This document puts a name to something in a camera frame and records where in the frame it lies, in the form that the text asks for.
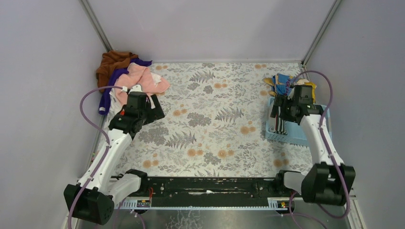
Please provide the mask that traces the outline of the green white striped towel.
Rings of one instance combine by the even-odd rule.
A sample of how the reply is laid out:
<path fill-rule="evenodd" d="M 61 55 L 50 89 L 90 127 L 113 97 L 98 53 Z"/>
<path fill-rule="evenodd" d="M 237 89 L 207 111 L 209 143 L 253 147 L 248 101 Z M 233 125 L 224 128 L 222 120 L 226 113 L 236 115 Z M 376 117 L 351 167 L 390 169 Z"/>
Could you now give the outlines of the green white striped towel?
<path fill-rule="evenodd" d="M 287 129 L 286 129 L 286 121 L 284 121 L 281 117 L 281 108 L 278 107 L 276 111 L 276 117 L 275 117 L 275 124 L 274 124 L 274 133 L 280 134 L 280 135 L 287 135 Z"/>

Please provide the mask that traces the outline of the pink towel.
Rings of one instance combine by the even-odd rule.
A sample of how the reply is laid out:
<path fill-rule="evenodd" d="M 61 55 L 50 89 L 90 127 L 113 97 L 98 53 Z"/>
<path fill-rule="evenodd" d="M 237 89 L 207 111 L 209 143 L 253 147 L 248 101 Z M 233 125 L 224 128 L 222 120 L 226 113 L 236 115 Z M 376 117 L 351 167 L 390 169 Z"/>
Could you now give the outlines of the pink towel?
<path fill-rule="evenodd" d="M 161 94 L 169 89 L 170 83 L 156 73 L 152 73 L 149 67 L 131 63 L 127 68 L 128 73 L 118 77 L 115 86 L 127 87 L 128 89 L 140 85 L 141 91 L 148 96 Z"/>

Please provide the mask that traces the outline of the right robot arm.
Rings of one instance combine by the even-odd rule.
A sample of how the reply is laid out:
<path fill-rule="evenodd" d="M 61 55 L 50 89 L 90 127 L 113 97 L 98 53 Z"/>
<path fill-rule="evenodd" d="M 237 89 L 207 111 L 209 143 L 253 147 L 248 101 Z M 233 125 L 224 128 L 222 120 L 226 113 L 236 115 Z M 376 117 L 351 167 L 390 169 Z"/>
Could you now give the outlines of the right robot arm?
<path fill-rule="evenodd" d="M 294 190 L 307 203 L 343 206 L 350 201 L 356 172 L 338 155 L 327 129 L 326 113 L 326 108 L 314 104 L 309 85 L 293 86 L 288 96 L 275 97 L 270 116 L 301 126 L 313 162 L 306 175 L 280 170 L 275 180 L 279 189 Z"/>

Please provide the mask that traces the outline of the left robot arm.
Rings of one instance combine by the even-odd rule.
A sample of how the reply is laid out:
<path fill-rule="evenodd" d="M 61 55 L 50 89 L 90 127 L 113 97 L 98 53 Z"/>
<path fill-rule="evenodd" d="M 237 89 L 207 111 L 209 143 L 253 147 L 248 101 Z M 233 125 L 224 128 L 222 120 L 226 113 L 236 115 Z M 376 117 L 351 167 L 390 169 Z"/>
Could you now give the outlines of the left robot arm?
<path fill-rule="evenodd" d="M 146 191 L 147 173 L 130 169 L 114 184 L 110 184 L 113 170 L 126 148 L 143 126 L 164 118 L 164 111 L 153 94 L 130 92 L 127 103 L 108 126 L 103 143 L 104 152 L 98 154 L 88 171 L 75 185 L 64 190 L 68 228 L 72 218 L 105 225 L 112 217 L 114 207 L 131 193 Z"/>

